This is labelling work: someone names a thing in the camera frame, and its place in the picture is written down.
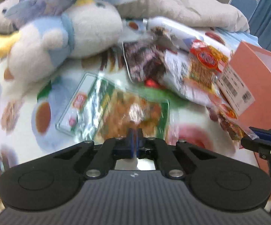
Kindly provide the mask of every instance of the white plush toy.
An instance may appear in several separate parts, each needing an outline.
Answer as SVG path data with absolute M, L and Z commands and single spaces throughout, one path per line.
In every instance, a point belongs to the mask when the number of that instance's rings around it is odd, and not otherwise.
M 0 35 L 0 58 L 7 56 L 8 64 L 4 79 L 36 82 L 68 57 L 89 57 L 111 47 L 121 31 L 121 17 L 114 6 L 78 0 L 61 16 L 38 18 L 10 36 Z

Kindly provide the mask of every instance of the red logo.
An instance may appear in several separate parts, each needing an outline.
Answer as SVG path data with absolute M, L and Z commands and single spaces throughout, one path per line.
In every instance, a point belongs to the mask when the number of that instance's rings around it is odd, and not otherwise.
M 237 119 L 236 114 L 231 107 L 225 104 L 220 104 L 219 106 L 223 109 L 226 116 L 230 117 L 231 119 Z
M 201 51 L 197 53 L 198 60 L 209 69 L 217 69 L 218 61 L 209 52 Z

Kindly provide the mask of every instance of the cardboard box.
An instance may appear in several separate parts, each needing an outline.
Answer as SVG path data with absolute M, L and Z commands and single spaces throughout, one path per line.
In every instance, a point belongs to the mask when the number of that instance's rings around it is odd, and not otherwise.
M 271 52 L 241 42 L 218 85 L 243 124 L 271 129 Z

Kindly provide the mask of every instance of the barcode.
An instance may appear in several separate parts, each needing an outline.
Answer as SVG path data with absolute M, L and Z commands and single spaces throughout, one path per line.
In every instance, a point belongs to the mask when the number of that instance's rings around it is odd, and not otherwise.
M 228 89 L 231 91 L 232 95 L 234 97 L 237 96 L 237 91 L 235 90 L 235 88 L 232 86 L 232 84 L 229 82 L 228 78 L 226 78 L 225 76 L 222 77 L 223 82 L 227 85 Z
M 251 99 L 251 94 L 249 91 L 247 91 L 243 96 L 242 96 L 243 101 L 246 103 Z

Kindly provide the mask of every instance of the blue chair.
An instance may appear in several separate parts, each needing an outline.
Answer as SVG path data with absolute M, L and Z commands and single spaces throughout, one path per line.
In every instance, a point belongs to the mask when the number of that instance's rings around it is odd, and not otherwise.
M 257 2 L 256 0 L 232 0 L 230 5 L 239 9 L 249 21 L 257 7 Z

